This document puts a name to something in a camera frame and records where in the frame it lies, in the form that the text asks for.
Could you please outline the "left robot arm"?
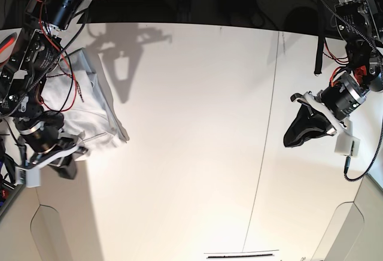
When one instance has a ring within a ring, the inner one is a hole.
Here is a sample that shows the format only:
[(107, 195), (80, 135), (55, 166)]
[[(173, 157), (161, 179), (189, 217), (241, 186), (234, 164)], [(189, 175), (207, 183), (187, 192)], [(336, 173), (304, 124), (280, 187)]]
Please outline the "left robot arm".
[(291, 96), (301, 107), (287, 129), (285, 147), (298, 147), (304, 142), (334, 135), (340, 125), (366, 99), (368, 92), (382, 91), (382, 11), (375, 0), (320, 0), (319, 9), (328, 9), (346, 42), (346, 59), (333, 72), (329, 85), (314, 96), (314, 101), (329, 111), (316, 109), (298, 93)]

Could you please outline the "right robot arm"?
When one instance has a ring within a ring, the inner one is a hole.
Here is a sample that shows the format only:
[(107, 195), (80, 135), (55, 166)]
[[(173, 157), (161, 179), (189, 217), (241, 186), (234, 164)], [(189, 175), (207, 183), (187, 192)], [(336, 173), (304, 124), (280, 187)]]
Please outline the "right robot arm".
[(57, 32), (67, 29), (77, 16), (87, 18), (88, 9), (81, 9), (84, 1), (30, 0), (20, 33), (1, 42), (2, 50), (13, 46), (1, 63), (1, 119), (12, 118), (19, 132), (14, 141), (21, 162), (16, 163), (5, 152), (1, 161), (14, 184), (38, 186), (45, 166), (62, 178), (74, 179), (74, 154), (86, 152), (76, 136), (64, 133), (63, 109), (50, 109), (42, 98), (49, 73), (61, 62), (71, 64)]

